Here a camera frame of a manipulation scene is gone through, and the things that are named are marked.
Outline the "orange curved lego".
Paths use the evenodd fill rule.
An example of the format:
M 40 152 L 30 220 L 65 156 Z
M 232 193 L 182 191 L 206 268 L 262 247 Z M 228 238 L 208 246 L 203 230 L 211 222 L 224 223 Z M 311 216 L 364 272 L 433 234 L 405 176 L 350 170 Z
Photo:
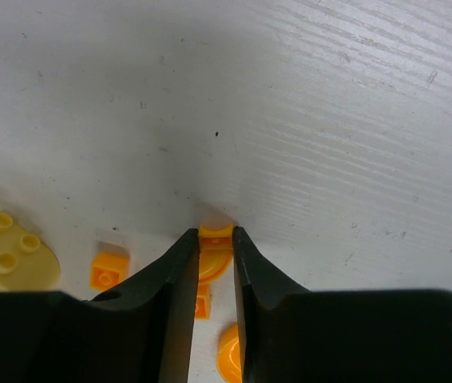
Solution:
M 241 383 L 240 339 L 235 323 L 224 330 L 218 341 L 216 367 L 227 383 Z

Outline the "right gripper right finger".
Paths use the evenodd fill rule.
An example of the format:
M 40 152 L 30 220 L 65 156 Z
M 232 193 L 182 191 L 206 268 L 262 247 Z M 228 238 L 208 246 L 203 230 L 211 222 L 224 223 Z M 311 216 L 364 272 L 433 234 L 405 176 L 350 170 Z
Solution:
M 233 232 L 246 382 L 452 382 L 452 292 L 307 290 Z

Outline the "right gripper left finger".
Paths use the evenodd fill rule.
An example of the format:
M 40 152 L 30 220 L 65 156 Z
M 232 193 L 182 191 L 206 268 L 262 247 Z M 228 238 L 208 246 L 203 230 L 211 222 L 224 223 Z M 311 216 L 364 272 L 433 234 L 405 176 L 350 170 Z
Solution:
M 90 300 L 0 293 L 0 382 L 185 382 L 198 232 Z

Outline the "orange arch lego stack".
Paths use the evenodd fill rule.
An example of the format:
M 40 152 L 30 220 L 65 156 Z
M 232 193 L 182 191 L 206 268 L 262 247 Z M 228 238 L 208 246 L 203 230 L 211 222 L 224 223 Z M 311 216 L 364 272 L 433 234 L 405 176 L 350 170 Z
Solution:
M 201 225 L 199 240 L 199 275 L 196 293 L 195 319 L 209 319 L 211 314 L 210 286 L 229 268 L 233 257 L 233 225 L 221 229 Z

